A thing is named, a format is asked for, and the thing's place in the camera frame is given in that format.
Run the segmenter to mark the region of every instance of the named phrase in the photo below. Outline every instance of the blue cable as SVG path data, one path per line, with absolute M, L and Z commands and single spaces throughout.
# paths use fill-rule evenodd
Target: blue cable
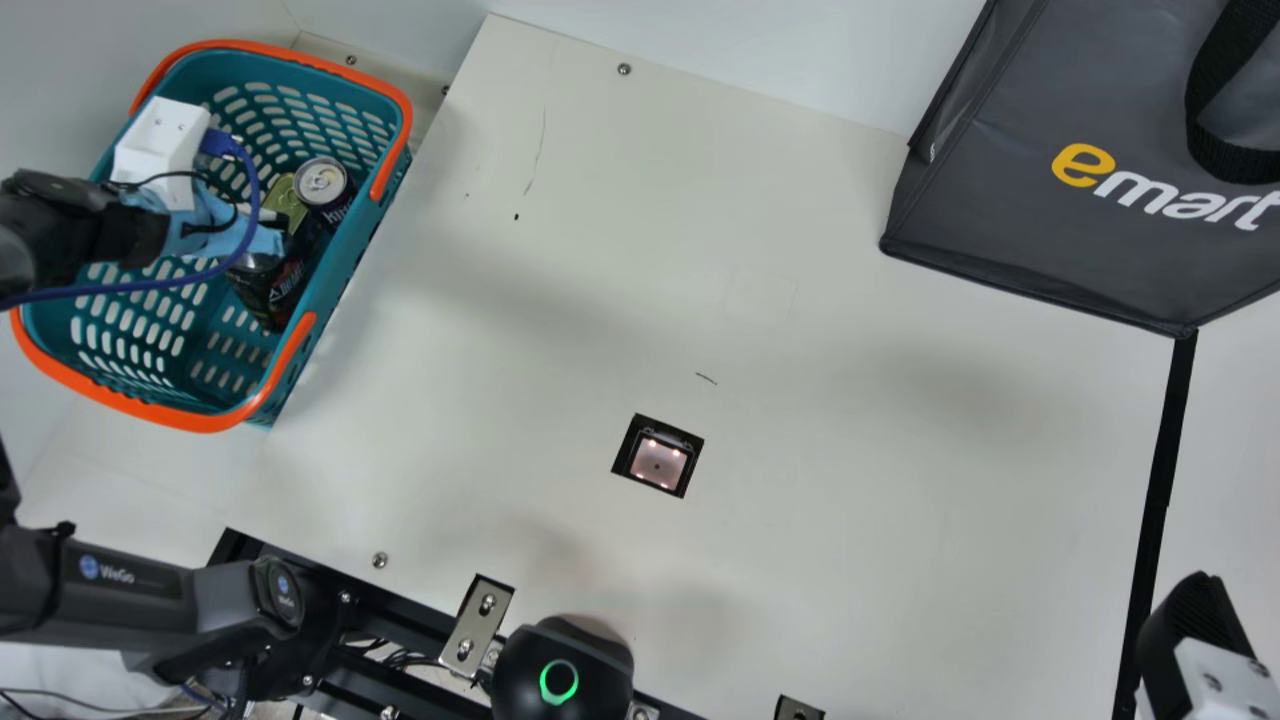
M 54 287 L 49 290 L 41 290 L 37 292 L 29 292 L 27 295 L 20 295 L 13 297 L 4 302 L 0 302 L 0 313 L 5 310 L 12 310 L 18 305 L 26 305 L 27 302 L 37 302 L 41 300 L 63 300 L 67 297 L 86 297 L 92 295 L 111 295 L 116 292 L 137 292 L 137 291 L 150 291 L 150 290 L 169 290 L 170 287 L 182 287 L 184 284 L 193 284 L 210 281 L 228 270 L 244 252 L 248 251 L 248 246 L 253 242 L 253 234 L 257 232 L 259 215 L 262 211 L 262 199 L 261 186 L 257 181 L 257 167 L 253 164 L 253 158 L 250 156 L 248 150 L 244 149 L 239 142 L 236 142 L 230 135 L 220 131 L 211 129 L 205 132 L 205 137 L 200 141 L 200 151 L 206 155 L 221 156 L 224 154 L 232 154 L 239 158 L 241 163 L 244 164 L 244 172 L 248 173 L 248 205 L 250 217 L 248 223 L 244 227 L 244 237 L 241 243 L 236 247 L 236 251 L 223 259 L 221 263 L 207 268 L 198 273 L 193 273 L 182 278 L 169 278 L 166 281 L 138 281 L 131 283 L 119 284 L 104 284 L 96 287 L 86 286 L 68 286 L 68 287 Z
M 223 710 L 223 705 L 220 702 L 214 701 L 211 698 L 207 698 L 207 697 L 197 693 L 196 691 L 191 689 L 191 687 L 188 687 L 188 685 L 178 685 L 178 689 L 182 691 L 182 694 L 189 697 L 191 700 L 193 700 L 193 701 L 196 701 L 196 702 L 198 702 L 201 705 L 205 705 L 205 706 L 209 706 L 209 707 L 212 707 L 212 708 L 216 708 L 216 710 Z

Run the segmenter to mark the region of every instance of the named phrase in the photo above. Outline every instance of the white wall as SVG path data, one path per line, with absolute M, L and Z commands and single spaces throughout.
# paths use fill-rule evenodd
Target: white wall
M 90 172 L 138 86 L 180 45 L 288 45 L 297 32 L 279 0 L 0 0 L 0 177 Z M 27 361 L 8 316 L 0 325 L 0 434 L 20 480 L 74 395 Z
M 452 76 L 486 12 L 909 135 L 982 0 L 285 0 L 307 32 Z

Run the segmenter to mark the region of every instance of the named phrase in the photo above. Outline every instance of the blue glove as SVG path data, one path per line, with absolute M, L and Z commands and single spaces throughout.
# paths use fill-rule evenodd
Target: blue glove
M 229 202 L 224 202 L 214 195 L 204 181 L 192 181 L 192 196 L 196 200 L 195 210 L 174 213 L 165 208 L 156 193 L 146 188 L 132 190 L 120 193 L 120 202 L 131 208 L 142 208 L 152 213 L 169 215 L 169 236 L 165 238 L 164 255 L 184 255 L 187 258 L 225 258 L 239 247 L 244 238 L 244 227 L 248 218 L 239 214 Z M 236 222 L 223 228 L 232 214 Z M 187 232 L 189 227 L 218 227 L 218 232 Z M 264 228 L 261 224 L 253 233 L 248 252 L 261 255 L 284 255 L 284 233 L 278 229 Z

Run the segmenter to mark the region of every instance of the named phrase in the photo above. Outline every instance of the plastic basket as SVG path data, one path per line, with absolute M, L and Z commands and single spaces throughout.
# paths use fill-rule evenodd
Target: plastic basket
M 264 193 L 278 176 L 317 155 L 340 160 L 360 187 L 346 219 L 316 249 L 319 260 L 288 327 L 279 334 L 259 328 L 229 281 L 218 277 L 168 291 L 26 305 L 10 313 L 14 333 L 46 374 L 129 415 L 192 432 L 270 425 L 408 167 L 412 108 L 394 86 L 351 68 L 238 40 L 169 55 L 132 111 L 151 95 L 202 104 L 218 127 L 243 137 Z M 105 181 L 110 168 L 108 150 L 91 179 Z M 242 165 L 219 160 L 212 169 L 247 195 Z M 164 258 L 123 273 L 96 264 L 77 282 L 166 278 L 210 263 Z

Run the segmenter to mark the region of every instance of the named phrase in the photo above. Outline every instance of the black handle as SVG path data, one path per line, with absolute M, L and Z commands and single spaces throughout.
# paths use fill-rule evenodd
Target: black handle
M 1187 78 L 1187 149 L 1217 179 L 1240 184 L 1280 182 L 1280 150 L 1234 145 L 1199 123 L 1217 94 L 1262 47 L 1280 23 L 1280 0 L 1229 0 Z

